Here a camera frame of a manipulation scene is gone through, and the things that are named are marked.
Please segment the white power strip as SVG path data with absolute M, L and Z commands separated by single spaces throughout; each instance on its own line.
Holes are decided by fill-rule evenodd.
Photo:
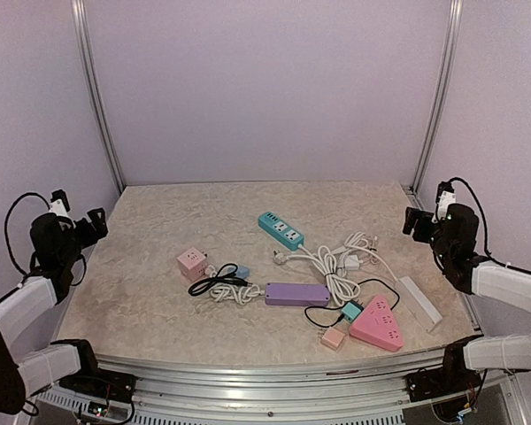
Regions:
M 419 322 L 420 326 L 427 333 L 432 332 L 443 320 L 443 316 L 411 277 L 405 276 L 400 278 L 396 283 L 396 291 L 412 315 Z

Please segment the pink small plug adapter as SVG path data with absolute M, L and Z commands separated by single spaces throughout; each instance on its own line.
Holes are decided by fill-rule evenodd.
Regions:
M 180 254 L 176 261 L 181 274 L 190 282 L 195 282 L 206 276 L 205 270 L 209 266 L 207 256 L 197 248 L 191 247 Z

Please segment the pink triangular power strip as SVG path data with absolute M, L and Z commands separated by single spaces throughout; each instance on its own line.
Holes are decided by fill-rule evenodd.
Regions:
M 404 347 L 404 338 L 383 295 L 375 296 L 350 324 L 349 335 L 389 352 L 397 352 Z

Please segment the teal plug adapter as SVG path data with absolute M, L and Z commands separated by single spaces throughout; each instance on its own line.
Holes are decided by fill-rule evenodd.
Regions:
M 348 301 L 341 309 L 342 319 L 348 323 L 353 323 L 364 311 L 364 307 L 355 300 Z

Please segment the teal power strip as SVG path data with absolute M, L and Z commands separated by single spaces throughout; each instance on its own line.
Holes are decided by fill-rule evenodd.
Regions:
M 290 251 L 297 251 L 304 244 L 304 235 L 273 212 L 259 215 L 258 226 Z

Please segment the light blue small plug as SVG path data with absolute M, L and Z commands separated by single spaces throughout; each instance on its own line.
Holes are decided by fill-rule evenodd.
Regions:
M 235 277 L 246 280 L 250 276 L 250 270 L 245 266 L 238 266 L 235 270 Z

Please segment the purple power strip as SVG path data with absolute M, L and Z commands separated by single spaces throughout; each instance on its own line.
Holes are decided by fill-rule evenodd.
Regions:
M 265 286 L 265 303 L 275 306 L 327 306 L 331 295 L 320 284 L 269 282 Z

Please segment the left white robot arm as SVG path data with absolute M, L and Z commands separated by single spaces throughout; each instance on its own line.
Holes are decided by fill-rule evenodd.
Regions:
M 12 344 L 40 316 L 59 305 L 73 286 L 73 266 L 83 250 L 108 234 L 105 211 L 96 208 L 74 221 L 58 201 L 31 224 L 34 254 L 21 283 L 0 299 L 0 413 L 22 411 L 27 398 L 71 376 L 89 394 L 106 385 L 106 375 L 86 340 L 57 341 L 20 361 Z

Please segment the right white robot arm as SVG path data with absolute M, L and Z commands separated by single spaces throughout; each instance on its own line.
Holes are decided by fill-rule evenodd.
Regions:
M 478 227 L 473 209 L 454 203 L 441 219 L 408 207 L 403 233 L 430 246 L 442 275 L 455 290 L 531 313 L 531 274 L 477 254 Z M 452 393 L 468 380 L 470 371 L 487 369 L 531 371 L 531 336 L 472 336 L 447 345 L 435 386 Z

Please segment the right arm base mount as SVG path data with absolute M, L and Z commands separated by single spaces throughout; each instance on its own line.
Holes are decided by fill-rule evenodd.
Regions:
M 466 369 L 448 371 L 439 367 L 408 374 L 405 382 L 410 401 L 419 402 L 477 388 L 481 384 L 481 375 Z

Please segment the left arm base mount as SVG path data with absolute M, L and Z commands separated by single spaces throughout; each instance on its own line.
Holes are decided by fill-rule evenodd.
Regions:
M 58 384 L 93 398 L 129 404 L 135 393 L 136 382 L 137 377 L 134 375 L 100 368 L 94 374 L 80 371 L 66 376 Z

